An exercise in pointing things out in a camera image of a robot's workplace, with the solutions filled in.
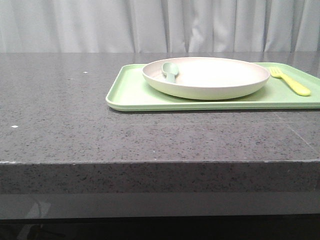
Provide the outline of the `beige round plate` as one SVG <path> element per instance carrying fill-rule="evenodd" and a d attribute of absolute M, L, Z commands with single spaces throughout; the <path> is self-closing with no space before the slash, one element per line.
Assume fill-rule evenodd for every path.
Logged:
<path fill-rule="evenodd" d="M 178 75 L 168 82 L 164 63 L 174 63 Z M 270 72 L 255 63 L 219 57 L 178 57 L 148 63 L 142 75 L 154 89 L 193 100 L 226 100 L 250 95 L 263 88 Z"/>

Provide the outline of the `yellow plastic fork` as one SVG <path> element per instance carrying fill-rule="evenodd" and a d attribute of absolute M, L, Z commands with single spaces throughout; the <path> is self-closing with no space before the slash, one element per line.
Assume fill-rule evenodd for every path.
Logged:
<path fill-rule="evenodd" d="M 294 80 L 287 74 L 283 73 L 280 68 L 271 66 L 269 67 L 270 75 L 273 78 L 282 79 L 288 87 L 299 96 L 307 97 L 311 95 L 311 90 L 298 81 Z"/>

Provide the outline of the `light green plastic tray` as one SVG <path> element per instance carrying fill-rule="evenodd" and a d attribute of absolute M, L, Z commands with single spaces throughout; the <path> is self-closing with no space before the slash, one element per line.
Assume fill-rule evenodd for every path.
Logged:
<path fill-rule="evenodd" d="M 129 64 L 120 69 L 105 100 L 111 108 L 122 112 L 319 109 L 319 78 L 287 64 L 275 66 L 309 88 L 311 95 L 297 95 L 282 80 L 272 77 L 259 91 L 240 98 L 218 101 L 180 98 L 149 86 L 142 74 L 143 64 Z"/>

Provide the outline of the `sage green spoon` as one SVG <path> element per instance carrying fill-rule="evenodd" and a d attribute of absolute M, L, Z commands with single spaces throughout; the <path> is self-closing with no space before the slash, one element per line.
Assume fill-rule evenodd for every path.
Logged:
<path fill-rule="evenodd" d="M 165 62 L 162 64 L 161 70 L 162 73 L 165 75 L 167 82 L 176 82 L 176 77 L 179 75 L 179 68 L 175 63 Z"/>

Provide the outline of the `grey pleated curtain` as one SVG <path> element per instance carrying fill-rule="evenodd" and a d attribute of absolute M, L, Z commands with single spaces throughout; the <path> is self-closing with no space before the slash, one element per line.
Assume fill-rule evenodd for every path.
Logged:
<path fill-rule="evenodd" d="M 308 52 L 317 0 L 3 0 L 2 53 Z"/>

